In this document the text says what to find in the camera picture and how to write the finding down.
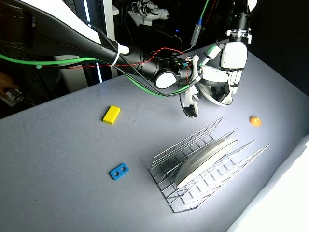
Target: blue block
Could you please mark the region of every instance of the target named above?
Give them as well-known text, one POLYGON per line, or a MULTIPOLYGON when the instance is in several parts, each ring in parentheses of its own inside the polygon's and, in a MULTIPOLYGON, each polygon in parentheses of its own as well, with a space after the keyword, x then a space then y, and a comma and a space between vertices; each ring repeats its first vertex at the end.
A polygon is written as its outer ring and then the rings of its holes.
POLYGON ((111 170, 110 175, 114 180, 118 180, 120 177, 122 177, 128 171, 129 171, 129 168, 127 167, 127 165, 125 163, 122 163, 118 167, 111 170))

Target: dish rack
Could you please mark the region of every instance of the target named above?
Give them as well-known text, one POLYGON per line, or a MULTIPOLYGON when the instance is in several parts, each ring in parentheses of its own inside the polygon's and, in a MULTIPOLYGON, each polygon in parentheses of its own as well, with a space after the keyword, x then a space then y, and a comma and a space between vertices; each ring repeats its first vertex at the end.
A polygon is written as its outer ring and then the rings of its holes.
MULTIPOLYGON (((214 140, 211 133, 214 132, 221 121, 222 118, 214 121, 153 158, 149 172, 173 212, 188 211, 201 206, 231 177, 270 146, 268 144, 249 156, 240 156, 240 153, 245 148, 255 142, 255 140, 252 140, 223 156, 212 167, 205 170, 184 187, 176 189, 175 177, 181 165, 195 152, 214 140)), ((232 130, 218 140, 229 137, 236 130, 232 130)))

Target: white light strip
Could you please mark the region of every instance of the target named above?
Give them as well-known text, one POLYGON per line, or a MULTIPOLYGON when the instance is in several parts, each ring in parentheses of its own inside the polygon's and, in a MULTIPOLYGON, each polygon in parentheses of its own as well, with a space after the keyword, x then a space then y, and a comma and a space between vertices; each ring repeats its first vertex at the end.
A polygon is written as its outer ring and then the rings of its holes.
MULTIPOLYGON (((88 22, 91 22, 87 0, 84 0, 84 7, 85 7, 85 11, 86 11, 86 18, 87 18, 88 22)), ((98 63, 96 63, 96 65, 97 65, 97 71, 98 71, 98 79, 99 79, 100 83, 102 83, 102 76, 101 76, 100 67, 99 67, 98 63)))

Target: orange object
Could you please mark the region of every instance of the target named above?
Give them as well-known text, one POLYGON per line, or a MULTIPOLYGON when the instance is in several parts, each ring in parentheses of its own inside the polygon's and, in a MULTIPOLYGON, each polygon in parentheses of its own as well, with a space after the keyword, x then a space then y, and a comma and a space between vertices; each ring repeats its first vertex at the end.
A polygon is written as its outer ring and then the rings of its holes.
POLYGON ((255 127, 259 127, 262 124, 261 119, 255 116, 250 117, 250 122, 255 127))

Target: white zip tie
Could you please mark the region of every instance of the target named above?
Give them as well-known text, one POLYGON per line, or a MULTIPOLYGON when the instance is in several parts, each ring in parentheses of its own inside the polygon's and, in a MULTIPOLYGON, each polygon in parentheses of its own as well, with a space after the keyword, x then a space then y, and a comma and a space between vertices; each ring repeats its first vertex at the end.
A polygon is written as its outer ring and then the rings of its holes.
POLYGON ((120 44, 117 41, 115 41, 115 42, 118 44, 118 51, 117 51, 116 58, 115 58, 114 62, 110 65, 110 67, 114 66, 117 63, 117 61, 119 59, 119 55, 120 55, 120 44))

